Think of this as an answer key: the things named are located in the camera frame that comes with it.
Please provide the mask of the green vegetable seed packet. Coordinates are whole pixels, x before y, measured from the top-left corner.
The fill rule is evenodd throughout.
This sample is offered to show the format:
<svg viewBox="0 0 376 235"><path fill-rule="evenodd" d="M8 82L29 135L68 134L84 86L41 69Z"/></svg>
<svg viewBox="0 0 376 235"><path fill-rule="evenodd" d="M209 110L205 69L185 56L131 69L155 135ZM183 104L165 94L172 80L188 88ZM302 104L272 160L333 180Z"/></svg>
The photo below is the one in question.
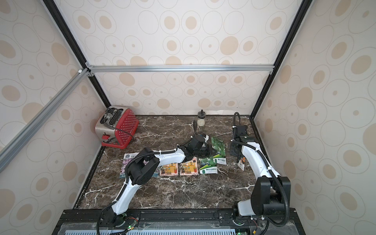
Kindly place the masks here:
<svg viewBox="0 0 376 235"><path fill-rule="evenodd" d="M216 164L226 165L226 144L217 137L211 138L213 148L212 159Z"/></svg>

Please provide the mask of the green gourd seed packet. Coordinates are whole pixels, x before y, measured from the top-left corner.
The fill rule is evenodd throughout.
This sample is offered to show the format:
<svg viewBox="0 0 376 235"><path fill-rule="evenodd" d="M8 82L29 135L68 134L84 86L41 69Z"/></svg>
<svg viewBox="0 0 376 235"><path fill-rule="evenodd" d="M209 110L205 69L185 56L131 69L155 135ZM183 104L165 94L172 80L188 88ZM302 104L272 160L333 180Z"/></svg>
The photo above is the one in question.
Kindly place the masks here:
<svg viewBox="0 0 376 235"><path fill-rule="evenodd" d="M218 174L217 163L212 158L200 159L200 174Z"/></svg>

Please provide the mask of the pink sunflower shop seed packet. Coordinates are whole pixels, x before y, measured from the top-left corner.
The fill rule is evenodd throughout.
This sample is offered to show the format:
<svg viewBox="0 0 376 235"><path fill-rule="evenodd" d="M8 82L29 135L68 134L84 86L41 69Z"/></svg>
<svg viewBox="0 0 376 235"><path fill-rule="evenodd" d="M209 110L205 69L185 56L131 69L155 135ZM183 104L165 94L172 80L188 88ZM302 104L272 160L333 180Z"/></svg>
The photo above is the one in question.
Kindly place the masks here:
<svg viewBox="0 0 376 235"><path fill-rule="evenodd" d="M160 167L160 176L177 176L178 163L166 164Z"/></svg>

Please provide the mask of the purple flower seed packet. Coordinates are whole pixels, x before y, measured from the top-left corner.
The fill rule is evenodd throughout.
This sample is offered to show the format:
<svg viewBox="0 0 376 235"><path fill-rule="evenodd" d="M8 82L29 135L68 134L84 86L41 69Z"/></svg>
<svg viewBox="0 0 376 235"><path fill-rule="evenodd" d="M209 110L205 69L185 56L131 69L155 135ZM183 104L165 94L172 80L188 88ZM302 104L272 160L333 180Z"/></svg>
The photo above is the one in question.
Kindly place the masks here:
<svg viewBox="0 0 376 235"><path fill-rule="evenodd" d="M128 164L138 155L139 153L138 152L135 152L135 153L125 153L124 154L124 157L123 157L123 160L122 160L122 166L121 166L121 170L120 170L120 175L119 177L122 179L122 178L125 178L125 168L128 166Z"/></svg>
<svg viewBox="0 0 376 235"><path fill-rule="evenodd" d="M153 175L152 175L152 177L155 177L155 178L156 178L156 177L159 177L159 176L160 176L160 173L159 173L159 172L154 172Z"/></svg>

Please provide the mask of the orange marigold seed packet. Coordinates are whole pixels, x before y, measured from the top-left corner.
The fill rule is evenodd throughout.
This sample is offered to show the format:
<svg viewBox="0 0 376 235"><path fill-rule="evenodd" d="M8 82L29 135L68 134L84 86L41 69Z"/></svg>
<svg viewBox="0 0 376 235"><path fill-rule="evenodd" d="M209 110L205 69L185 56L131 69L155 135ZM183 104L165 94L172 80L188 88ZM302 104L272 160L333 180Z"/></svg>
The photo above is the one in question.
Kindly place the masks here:
<svg viewBox="0 0 376 235"><path fill-rule="evenodd" d="M245 169L245 164L246 164L246 158L245 157L238 157L237 165L242 171L244 171L244 169Z"/></svg>

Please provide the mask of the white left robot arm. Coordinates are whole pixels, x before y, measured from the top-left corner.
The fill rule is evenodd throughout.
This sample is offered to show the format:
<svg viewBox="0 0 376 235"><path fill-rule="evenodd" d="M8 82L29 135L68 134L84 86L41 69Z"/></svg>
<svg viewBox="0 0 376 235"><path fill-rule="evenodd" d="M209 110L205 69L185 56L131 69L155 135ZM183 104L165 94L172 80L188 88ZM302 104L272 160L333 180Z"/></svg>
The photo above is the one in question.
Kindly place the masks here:
<svg viewBox="0 0 376 235"><path fill-rule="evenodd" d="M125 180L122 188L114 201L101 210L97 227L99 227L104 213L111 212L113 216L125 213L138 189L152 178L157 168L163 165L189 162L194 157L209 157L211 147L208 140L209 136L206 134L195 134L188 142L177 145L172 150L156 151L149 147L144 148L125 167Z"/></svg>

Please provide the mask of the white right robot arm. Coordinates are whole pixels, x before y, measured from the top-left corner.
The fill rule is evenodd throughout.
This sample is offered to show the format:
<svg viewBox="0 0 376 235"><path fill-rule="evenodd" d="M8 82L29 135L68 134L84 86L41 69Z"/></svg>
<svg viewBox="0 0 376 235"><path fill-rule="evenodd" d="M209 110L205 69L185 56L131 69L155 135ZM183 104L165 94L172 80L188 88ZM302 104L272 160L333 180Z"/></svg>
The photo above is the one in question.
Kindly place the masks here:
<svg viewBox="0 0 376 235"><path fill-rule="evenodd" d="M233 125L230 153L245 158L256 178L251 198L238 202L238 214L285 226L290 214L291 182L274 169L258 141L248 135L246 125Z"/></svg>

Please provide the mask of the small glass bottle black cap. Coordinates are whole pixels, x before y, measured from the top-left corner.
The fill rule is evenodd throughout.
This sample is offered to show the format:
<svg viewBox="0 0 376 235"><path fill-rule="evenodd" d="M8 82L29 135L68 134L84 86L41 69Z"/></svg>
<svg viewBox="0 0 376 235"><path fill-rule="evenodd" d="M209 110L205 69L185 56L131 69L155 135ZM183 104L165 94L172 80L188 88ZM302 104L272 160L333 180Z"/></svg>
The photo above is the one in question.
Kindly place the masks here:
<svg viewBox="0 0 376 235"><path fill-rule="evenodd" d="M206 118L206 113L204 112L204 110L201 110L198 112L197 118L198 118L197 125L200 127L203 127L205 125L205 118Z"/></svg>

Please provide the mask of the red polka-dot toaster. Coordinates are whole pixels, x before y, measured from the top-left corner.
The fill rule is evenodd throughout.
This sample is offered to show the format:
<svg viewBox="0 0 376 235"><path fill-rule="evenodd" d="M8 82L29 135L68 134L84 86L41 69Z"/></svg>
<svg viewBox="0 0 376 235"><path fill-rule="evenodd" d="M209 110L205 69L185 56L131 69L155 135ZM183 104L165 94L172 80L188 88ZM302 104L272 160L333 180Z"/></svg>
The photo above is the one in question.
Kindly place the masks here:
<svg viewBox="0 0 376 235"><path fill-rule="evenodd" d="M110 106L95 125L95 132L104 147L125 149L132 141L139 120L130 108Z"/></svg>

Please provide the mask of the horizontal aluminium frame bar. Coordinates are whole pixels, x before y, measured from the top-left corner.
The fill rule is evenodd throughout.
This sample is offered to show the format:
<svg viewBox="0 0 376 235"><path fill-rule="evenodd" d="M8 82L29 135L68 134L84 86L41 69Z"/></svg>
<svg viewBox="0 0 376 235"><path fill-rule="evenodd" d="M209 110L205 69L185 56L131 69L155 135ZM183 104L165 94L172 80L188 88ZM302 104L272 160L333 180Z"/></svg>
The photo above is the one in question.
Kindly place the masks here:
<svg viewBox="0 0 376 235"><path fill-rule="evenodd" d="M274 65L150 65L150 66L93 66L92 72L218 72L218 71L273 71Z"/></svg>

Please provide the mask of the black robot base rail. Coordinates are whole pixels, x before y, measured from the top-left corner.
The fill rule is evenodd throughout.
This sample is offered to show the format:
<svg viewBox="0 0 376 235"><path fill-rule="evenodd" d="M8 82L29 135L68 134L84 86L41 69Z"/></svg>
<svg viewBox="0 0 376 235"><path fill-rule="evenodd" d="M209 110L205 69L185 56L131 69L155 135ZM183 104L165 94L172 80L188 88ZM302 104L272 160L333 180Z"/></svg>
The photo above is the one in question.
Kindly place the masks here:
<svg viewBox="0 0 376 235"><path fill-rule="evenodd" d="M288 223L276 227L260 216L240 216L234 209L65 210L54 235L303 235L295 209Z"/></svg>

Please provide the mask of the left aluminium frame bar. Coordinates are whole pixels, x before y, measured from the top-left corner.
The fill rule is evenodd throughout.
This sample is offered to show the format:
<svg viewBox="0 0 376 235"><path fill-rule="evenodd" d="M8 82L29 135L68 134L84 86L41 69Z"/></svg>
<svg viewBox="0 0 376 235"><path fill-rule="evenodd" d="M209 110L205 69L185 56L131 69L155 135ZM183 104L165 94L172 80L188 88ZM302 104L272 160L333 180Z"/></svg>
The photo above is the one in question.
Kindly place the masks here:
<svg viewBox="0 0 376 235"><path fill-rule="evenodd" d="M1 171L4 171L35 133L45 124L59 106L66 100L81 80L89 75L87 68L81 69L41 111L1 151Z"/></svg>

